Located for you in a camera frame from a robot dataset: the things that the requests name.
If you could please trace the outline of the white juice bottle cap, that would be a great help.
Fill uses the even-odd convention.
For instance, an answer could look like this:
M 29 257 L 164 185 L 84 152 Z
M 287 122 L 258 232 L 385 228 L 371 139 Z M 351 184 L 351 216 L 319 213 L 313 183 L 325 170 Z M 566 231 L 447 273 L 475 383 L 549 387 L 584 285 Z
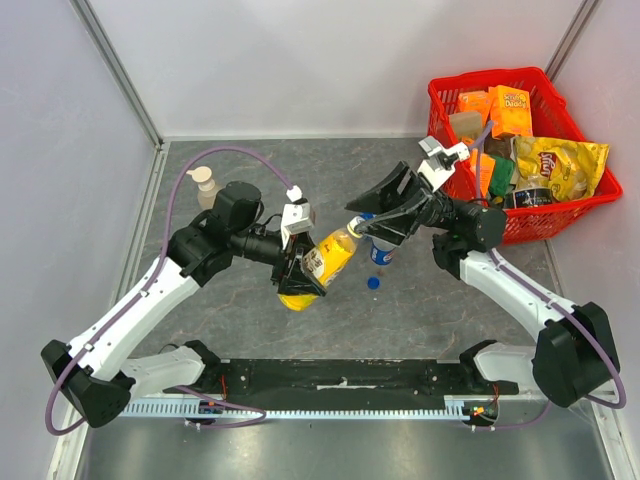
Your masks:
M 354 217 L 347 225 L 349 232 L 355 237 L 362 237 L 365 234 L 367 221 L 368 219 L 362 216 Z

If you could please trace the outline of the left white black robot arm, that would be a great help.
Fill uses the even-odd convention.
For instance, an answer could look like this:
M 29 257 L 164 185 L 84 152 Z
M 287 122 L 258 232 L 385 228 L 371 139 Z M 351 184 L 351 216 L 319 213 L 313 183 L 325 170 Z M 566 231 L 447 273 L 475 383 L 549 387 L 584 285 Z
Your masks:
M 169 312 L 236 257 L 271 266 L 271 281 L 286 300 L 325 295 L 304 262 L 314 247 L 311 206 L 297 186 L 286 195 L 280 230 L 271 232 L 259 221 L 264 210 L 259 189 L 241 181 L 222 188 L 212 208 L 164 241 L 143 278 L 106 315 L 72 341 L 52 340 L 43 348 L 54 392 L 99 428 L 136 397 L 176 385 L 201 393 L 215 389 L 218 359 L 199 342 L 136 361 L 129 355 Z

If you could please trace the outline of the yellow juice bottle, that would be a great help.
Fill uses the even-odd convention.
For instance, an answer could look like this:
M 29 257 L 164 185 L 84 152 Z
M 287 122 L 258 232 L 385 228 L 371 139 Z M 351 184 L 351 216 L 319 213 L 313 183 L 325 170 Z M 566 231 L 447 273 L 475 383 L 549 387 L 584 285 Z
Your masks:
M 313 243 L 309 232 L 305 232 L 292 236 L 287 247 L 283 248 L 285 251 L 293 246 L 302 246 L 306 251 L 304 265 L 326 288 L 326 291 L 354 256 L 363 237 L 355 237 L 349 232 L 347 227 L 349 222 L 317 244 Z M 278 294 L 278 296 L 288 309 L 296 312 L 307 309 L 316 299 L 320 298 L 315 295 L 285 296 Z

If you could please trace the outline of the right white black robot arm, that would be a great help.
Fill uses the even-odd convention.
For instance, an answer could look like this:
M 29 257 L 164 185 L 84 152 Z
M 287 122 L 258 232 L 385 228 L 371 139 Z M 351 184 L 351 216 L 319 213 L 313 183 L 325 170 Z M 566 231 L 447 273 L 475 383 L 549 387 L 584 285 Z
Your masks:
M 345 207 L 372 214 L 360 224 L 362 232 L 394 246 L 420 227 L 436 229 L 432 252 L 438 267 L 484 293 L 534 339 L 532 347 L 479 347 L 457 371 L 465 391 L 477 394 L 493 381 L 508 381 L 531 385 L 563 408 L 582 398 L 611 409 L 626 405 L 606 312 L 555 294 L 501 256 L 495 248 L 506 227 L 503 210 L 454 199 L 404 161 Z

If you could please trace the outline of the blue bottle cap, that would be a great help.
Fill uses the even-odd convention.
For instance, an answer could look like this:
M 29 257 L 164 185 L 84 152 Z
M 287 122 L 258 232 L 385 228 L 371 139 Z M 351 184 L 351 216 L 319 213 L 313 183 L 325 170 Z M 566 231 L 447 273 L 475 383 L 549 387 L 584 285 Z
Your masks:
M 376 290 L 380 287 L 380 279 L 376 276 L 371 276 L 367 279 L 367 287 L 370 290 Z

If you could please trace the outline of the clear blue label bottle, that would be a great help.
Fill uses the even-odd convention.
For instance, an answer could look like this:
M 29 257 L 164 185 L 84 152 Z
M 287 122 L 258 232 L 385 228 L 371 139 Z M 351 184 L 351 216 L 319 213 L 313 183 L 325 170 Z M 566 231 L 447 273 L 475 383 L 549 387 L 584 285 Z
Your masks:
M 370 258 L 376 265 L 389 265 L 393 260 L 395 251 L 396 246 L 392 243 L 376 237 L 371 238 Z

